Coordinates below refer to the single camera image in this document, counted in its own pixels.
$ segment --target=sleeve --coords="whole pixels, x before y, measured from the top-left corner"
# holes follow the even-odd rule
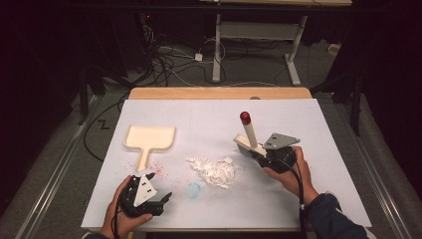
[[[320,194],[308,206],[308,221],[318,238],[368,238],[365,228],[354,224],[338,208],[337,198],[330,193]]]
[[[82,237],[82,239],[108,239],[108,238],[106,238],[103,234],[100,234],[100,233],[88,232]]]

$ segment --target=metal bar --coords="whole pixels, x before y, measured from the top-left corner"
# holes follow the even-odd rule
[[[372,185],[373,191],[378,198],[379,204],[384,210],[385,216],[387,217],[391,228],[394,231],[396,238],[412,238],[409,230],[407,229],[406,224],[404,223],[400,212],[397,209],[396,202],[391,197],[388,189],[386,188],[384,182],[382,181],[381,176],[379,175],[375,165],[369,157],[369,153],[366,151],[366,148],[360,139],[360,137],[354,135],[353,128],[347,123],[349,121],[348,114],[344,106],[338,106],[337,111],[344,121],[344,125],[347,128],[349,134],[353,138],[357,150],[361,155],[360,161],[362,163],[363,169],[368,176],[368,180]]]
[[[353,103],[351,107],[350,125],[356,133],[356,136],[360,136],[359,133],[359,113],[360,113],[360,94],[362,92],[362,75],[356,76],[354,80],[354,92],[353,92]]]
[[[309,16],[313,14],[375,14],[385,13],[388,10],[387,6],[371,7],[371,8],[356,8],[353,6],[347,7],[322,7],[322,6],[287,6],[287,5],[236,5],[224,4],[221,6],[211,4],[196,4],[196,5],[139,5],[139,4],[75,4],[64,3],[63,8],[84,10],[84,11],[128,11],[128,12],[193,12],[197,14],[212,13],[242,13],[242,14],[292,14]]]
[[[87,87],[87,69],[82,68],[80,72],[80,102],[81,102],[81,119],[79,125],[82,125],[88,115],[88,87]]]
[[[295,34],[295,40],[293,42],[293,48],[291,53],[289,54],[288,64],[291,63],[295,59],[296,52],[298,51],[299,43],[301,42],[302,33],[304,32],[305,23],[307,22],[308,16],[303,16],[301,18],[301,22],[298,25]]]
[[[40,226],[44,215],[46,214],[51,202],[53,201],[53,198],[59,189],[60,183],[62,182],[63,177],[65,176],[66,171],[68,170],[69,165],[73,160],[75,149],[80,142],[81,136],[83,135],[83,132],[87,130],[87,125],[94,117],[94,112],[100,105],[100,101],[101,99],[98,97],[93,97],[91,100],[90,105],[93,108],[91,113],[86,118],[85,123],[77,129],[76,133],[69,142],[55,171],[50,177],[49,182],[47,183],[44,190],[40,193],[37,201],[34,203],[34,206],[22,224],[21,229],[15,237],[16,239],[34,238],[35,234],[37,233],[37,229]]]
[[[220,64],[221,64],[221,52],[220,52],[220,40],[221,40],[221,14],[217,14],[217,20],[215,23],[215,51],[214,51],[214,64],[212,70],[212,82],[220,82]]]

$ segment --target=desk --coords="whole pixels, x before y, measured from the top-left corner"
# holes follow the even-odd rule
[[[342,7],[350,6],[351,0],[220,0],[219,5],[225,3],[236,4],[270,4],[270,5],[304,5],[304,6],[330,6]],[[220,82],[221,69],[221,38],[248,38],[248,39],[268,39],[268,40],[293,40],[293,47],[289,54],[285,54],[287,68],[291,76],[292,84],[300,86],[298,72],[294,59],[301,42],[302,33],[308,16],[302,16],[299,24],[274,24],[274,23],[245,23],[245,22],[223,22],[221,14],[217,14],[215,33],[215,53],[213,65],[213,82]]]
[[[249,100],[251,97],[261,100]],[[348,216],[361,225],[370,226],[317,100],[310,98],[308,90],[134,89],[129,98],[109,145],[83,228],[97,230],[102,226],[107,198],[112,197],[115,187],[126,175],[154,171],[157,175],[151,183],[160,193],[158,198],[169,191],[173,195],[165,205],[164,213],[139,230],[297,231],[299,210],[294,205],[298,205],[298,199],[281,190],[280,183],[262,172],[254,160],[243,156],[232,140],[237,133],[243,133],[239,120],[241,111],[251,113],[259,142],[272,132],[299,137],[300,146],[309,157],[316,189],[333,191]],[[136,172],[134,168],[139,152],[127,150],[122,143],[131,124],[176,126],[173,146],[165,153],[151,154],[148,167],[142,172]],[[240,169],[230,188],[222,189],[201,179],[186,162],[186,156],[210,160],[229,156]],[[200,188],[197,197],[187,193],[192,184]]]

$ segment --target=person's hand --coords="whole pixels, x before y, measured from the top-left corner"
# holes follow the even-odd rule
[[[118,196],[123,191],[124,187],[129,183],[131,177],[128,176],[124,182],[120,184],[120,186],[115,191],[114,197],[112,198],[112,202],[108,205],[105,213],[105,223],[103,228],[100,230],[100,233],[103,234],[107,238],[114,238],[114,235],[111,231],[111,224],[112,218],[114,217],[115,206],[117,204]],[[143,214],[136,218],[127,217],[124,212],[120,212],[117,215],[117,222],[118,228],[117,233],[122,238],[123,236],[127,235],[130,231],[132,231],[135,227],[140,226],[147,221],[152,219],[152,214]]]
[[[292,149],[295,151],[296,158],[298,159],[298,162],[293,166],[293,169],[298,175],[302,176],[305,205],[309,205],[318,196],[318,193],[313,187],[310,168],[308,167],[308,163],[304,160],[304,153],[302,152],[302,148],[299,146],[292,146]],[[291,193],[299,197],[298,181],[291,171],[278,174],[269,167],[264,167],[264,171],[269,176],[280,181],[283,186]]]

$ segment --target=white paper sheet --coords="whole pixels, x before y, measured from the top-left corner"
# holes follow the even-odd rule
[[[298,137],[316,190],[333,192],[352,221],[371,226],[316,100],[130,100],[124,103],[82,227],[102,227],[106,207],[127,175],[155,172],[151,183],[158,193],[153,199],[170,191],[173,195],[164,213],[142,225],[143,230],[299,228],[298,199],[233,142],[237,133],[245,134],[239,119],[243,111],[250,113],[260,143],[273,132]],[[138,152],[123,144],[131,124],[176,126],[173,146],[153,152],[142,172],[135,170]],[[242,169],[223,189],[192,170],[188,156],[229,156]]]

